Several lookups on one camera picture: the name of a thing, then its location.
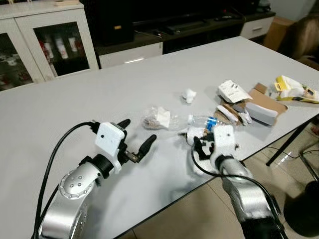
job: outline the white table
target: white table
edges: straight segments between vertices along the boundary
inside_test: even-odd
[[[153,131],[141,127],[151,105],[180,116],[211,115],[219,104],[217,86],[225,79],[246,91],[257,82],[273,83],[286,75],[309,87],[319,86],[319,71],[241,37],[227,39],[132,64],[0,93],[0,238],[29,238],[36,200],[48,158],[59,138],[87,121],[132,120],[129,150]],[[185,88],[197,91],[192,105],[180,99]],[[254,122],[236,129],[238,159],[245,159],[319,113],[318,105],[289,103],[273,127]],[[189,146],[174,132],[156,131],[157,141],[140,164],[124,165],[107,179],[92,206],[85,238],[109,239],[157,213],[206,183],[193,174]],[[88,129],[71,134],[60,148],[44,201],[62,176],[86,155],[94,156],[95,135]]]

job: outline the tv stand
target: tv stand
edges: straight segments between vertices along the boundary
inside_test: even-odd
[[[95,42],[100,68],[141,61],[187,48],[219,41],[235,36],[262,42],[275,16],[274,12],[246,15],[241,19],[177,23],[166,28],[139,29],[134,41],[103,46]]]

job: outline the television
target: television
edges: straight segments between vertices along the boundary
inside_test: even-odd
[[[132,20],[134,26],[149,23],[161,23],[188,17],[216,17],[223,10],[221,0],[187,1],[161,0],[132,3]]]

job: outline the plastic water bottle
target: plastic water bottle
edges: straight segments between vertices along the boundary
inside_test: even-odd
[[[209,131],[212,131],[213,127],[227,125],[226,123],[219,121],[215,117],[193,115],[188,116],[187,123],[193,127],[206,128]]]

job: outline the drawer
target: drawer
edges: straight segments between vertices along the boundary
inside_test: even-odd
[[[102,69],[122,64],[131,64],[144,59],[160,56],[163,53],[163,43],[155,43],[125,51],[114,52],[100,56]]]
[[[265,35],[267,34],[273,20],[274,17],[269,17],[256,21],[246,22],[243,29],[241,30],[240,35],[247,39]]]

